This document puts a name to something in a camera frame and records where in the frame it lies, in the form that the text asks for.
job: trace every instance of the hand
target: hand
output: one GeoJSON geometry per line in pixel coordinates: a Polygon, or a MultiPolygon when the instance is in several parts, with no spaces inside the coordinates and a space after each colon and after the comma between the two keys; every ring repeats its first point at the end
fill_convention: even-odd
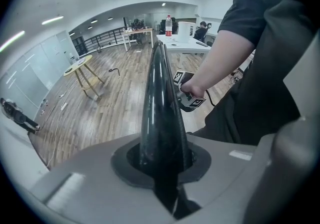
{"type": "Polygon", "coordinates": [[[192,84],[192,80],[187,81],[181,85],[181,90],[183,92],[190,92],[193,96],[197,98],[204,98],[205,90],[201,89],[198,86],[192,84]]]}

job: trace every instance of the black cable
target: black cable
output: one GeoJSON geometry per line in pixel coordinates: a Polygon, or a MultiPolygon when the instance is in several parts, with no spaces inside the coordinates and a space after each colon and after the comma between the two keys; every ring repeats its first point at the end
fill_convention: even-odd
{"type": "Polygon", "coordinates": [[[208,95],[208,97],[209,97],[210,103],[211,103],[213,106],[216,106],[216,105],[212,102],[211,96],[210,96],[208,90],[205,90],[205,91],[206,91],[206,93],[207,93],[207,95],[208,95]]]}
{"type": "Polygon", "coordinates": [[[114,70],[118,70],[118,74],[119,74],[119,76],[120,76],[120,72],[119,72],[119,69],[118,69],[118,68],[110,69],[110,70],[109,70],[109,73],[111,73],[111,72],[114,71],[114,70]]]}

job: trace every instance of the soda bottle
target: soda bottle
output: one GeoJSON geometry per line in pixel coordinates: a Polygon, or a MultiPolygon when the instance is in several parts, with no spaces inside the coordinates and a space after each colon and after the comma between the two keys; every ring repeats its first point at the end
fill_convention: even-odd
{"type": "Polygon", "coordinates": [[[166,36],[171,36],[172,35],[172,20],[171,20],[170,15],[168,15],[167,18],[166,18],[165,33],[166,33],[166,36]]]}

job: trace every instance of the round wooden table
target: round wooden table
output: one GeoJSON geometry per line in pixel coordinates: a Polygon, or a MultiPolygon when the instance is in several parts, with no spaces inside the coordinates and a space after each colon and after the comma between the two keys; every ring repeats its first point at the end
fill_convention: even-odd
{"type": "Polygon", "coordinates": [[[97,74],[95,74],[95,73],[89,68],[89,66],[87,65],[87,63],[92,59],[92,55],[85,56],[85,57],[82,58],[82,59],[85,59],[83,63],[81,63],[81,64],[78,65],[78,61],[77,61],[77,62],[74,63],[73,65],[69,66],[68,69],[71,68],[71,70],[70,70],[69,72],[67,72],[67,73],[65,72],[65,73],[63,74],[63,76],[67,76],[67,75],[69,75],[69,74],[75,73],[75,75],[76,75],[76,77],[77,77],[77,79],[78,79],[78,81],[79,81],[79,84],[80,84],[83,92],[85,93],[85,95],[88,96],[87,93],[86,93],[86,90],[92,89],[93,92],[101,99],[101,96],[99,96],[99,94],[94,90],[93,86],[94,86],[98,81],[101,81],[102,83],[104,83],[104,82],[103,82],[103,80],[100,79],[99,76],[98,76],[97,74]],[[86,76],[85,76],[85,74],[83,73],[83,71],[82,71],[81,68],[80,68],[81,66],[86,67],[86,68],[89,70],[89,72],[91,72],[91,73],[93,74],[93,77],[87,79],[86,76]],[[81,75],[83,76],[84,80],[85,80],[86,83],[87,83],[86,86],[82,84],[82,82],[81,82],[81,80],[80,80],[80,78],[79,78],[79,74],[77,73],[77,71],[79,71],[79,72],[81,73],[81,75]]]}

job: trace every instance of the wooden floor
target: wooden floor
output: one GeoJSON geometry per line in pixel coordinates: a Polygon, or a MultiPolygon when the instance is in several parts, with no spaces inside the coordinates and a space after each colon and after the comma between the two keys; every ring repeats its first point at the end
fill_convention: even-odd
{"type": "MultiPolygon", "coordinates": [[[[99,54],[93,53],[88,66],[105,81],[105,84],[94,86],[102,99],[92,90],[87,90],[87,97],[74,74],[59,79],[47,96],[45,113],[36,118],[41,131],[30,135],[44,162],[48,163],[52,158],[49,167],[56,166],[88,146],[140,132],[151,52],[151,44],[145,42],[141,46],[133,43],[128,52],[121,45],[102,50],[99,54]],[[116,70],[109,73],[111,68],[119,68],[120,76],[116,70]],[[67,107],[61,111],[65,100],[67,107]]],[[[200,54],[187,55],[181,70],[195,72],[201,57],[200,54]]],[[[179,59],[178,54],[172,55],[173,74],[178,70],[179,59]]],[[[213,103],[217,103],[230,87],[230,77],[226,77],[209,89],[213,103]]],[[[209,100],[206,100],[191,113],[182,111],[185,127],[188,127],[186,131],[194,132],[202,128],[205,117],[212,109],[209,100]]]]}

